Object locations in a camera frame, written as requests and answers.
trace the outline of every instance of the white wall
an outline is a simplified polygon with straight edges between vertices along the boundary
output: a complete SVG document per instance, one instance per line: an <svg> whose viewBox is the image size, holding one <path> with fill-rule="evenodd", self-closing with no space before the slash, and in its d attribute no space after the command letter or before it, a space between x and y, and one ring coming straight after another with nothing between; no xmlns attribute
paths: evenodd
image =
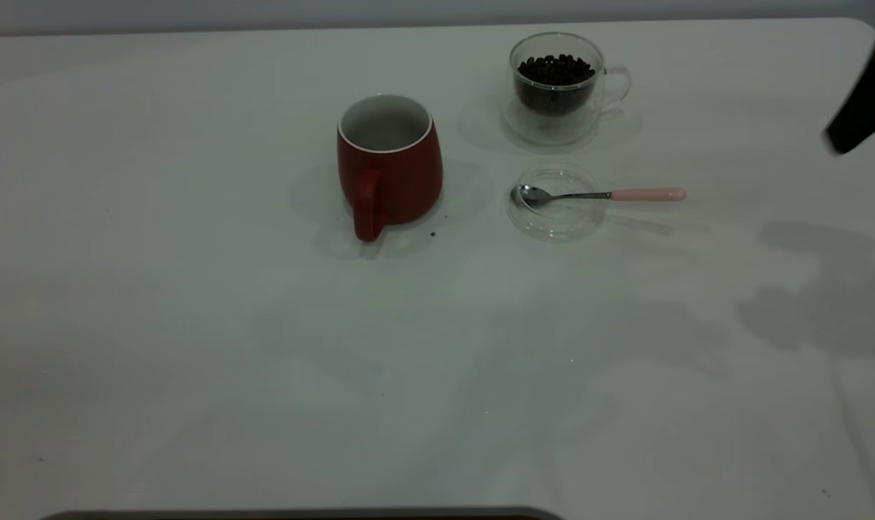
<svg viewBox="0 0 875 520"><path fill-rule="evenodd" d="M0 35L847 16L875 0L0 0Z"/></svg>

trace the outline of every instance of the pink spoon handle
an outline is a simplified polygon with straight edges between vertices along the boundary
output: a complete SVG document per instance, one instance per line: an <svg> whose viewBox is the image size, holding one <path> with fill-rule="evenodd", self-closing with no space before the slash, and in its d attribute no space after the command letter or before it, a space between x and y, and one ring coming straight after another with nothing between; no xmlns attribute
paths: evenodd
<svg viewBox="0 0 875 520"><path fill-rule="evenodd" d="M652 188L651 190L616 190L611 192L612 201L682 201L688 197L684 188Z"/></svg>

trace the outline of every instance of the red mug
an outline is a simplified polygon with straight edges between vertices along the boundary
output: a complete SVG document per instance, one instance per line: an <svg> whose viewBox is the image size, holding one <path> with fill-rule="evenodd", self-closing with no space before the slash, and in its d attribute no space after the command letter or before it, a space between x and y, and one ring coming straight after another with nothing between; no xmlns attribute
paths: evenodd
<svg viewBox="0 0 875 520"><path fill-rule="evenodd" d="M377 240L385 224L423 216L444 181L431 112L400 95L352 105L338 122L338 176L362 241Z"/></svg>

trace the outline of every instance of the mug handle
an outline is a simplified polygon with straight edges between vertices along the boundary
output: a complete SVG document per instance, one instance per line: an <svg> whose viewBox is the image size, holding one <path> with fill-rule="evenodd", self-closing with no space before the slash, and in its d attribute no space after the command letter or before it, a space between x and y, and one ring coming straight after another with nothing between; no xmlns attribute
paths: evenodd
<svg viewBox="0 0 875 520"><path fill-rule="evenodd" d="M617 95L608 96L609 99L606 99L605 106L602 110L608 110L610 108L615 108L615 106L619 105L620 102L623 101L630 93L630 87L633 85L633 80L630 77L630 70L623 65L612 65L606 66L605 74L619 74L623 76L626 85L623 87L623 90L618 92Z"/></svg>
<svg viewBox="0 0 875 520"><path fill-rule="evenodd" d="M377 184L380 173L365 169L354 185L354 234L362 241L375 241L386 216L377 213Z"/></svg>

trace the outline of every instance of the mug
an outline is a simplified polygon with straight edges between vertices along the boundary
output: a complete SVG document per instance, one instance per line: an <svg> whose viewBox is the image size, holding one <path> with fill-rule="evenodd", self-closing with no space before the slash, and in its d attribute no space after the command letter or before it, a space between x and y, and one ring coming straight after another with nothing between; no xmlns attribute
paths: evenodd
<svg viewBox="0 0 875 520"><path fill-rule="evenodd" d="M562 55L582 59L591 75L570 85L547 85L521 73L528 60L554 59ZM561 145L576 141L597 129L601 113L618 105L630 92L631 76L626 66L606 65L595 43L578 34L541 32L524 38L509 55L509 84L501 99L501 111L510 128L534 144ZM606 95L605 79L622 76L623 85Z"/></svg>
<svg viewBox="0 0 875 520"><path fill-rule="evenodd" d="M400 95L352 105L338 122L338 176L362 241L377 240L385 224L423 216L444 181L431 112Z"/></svg>

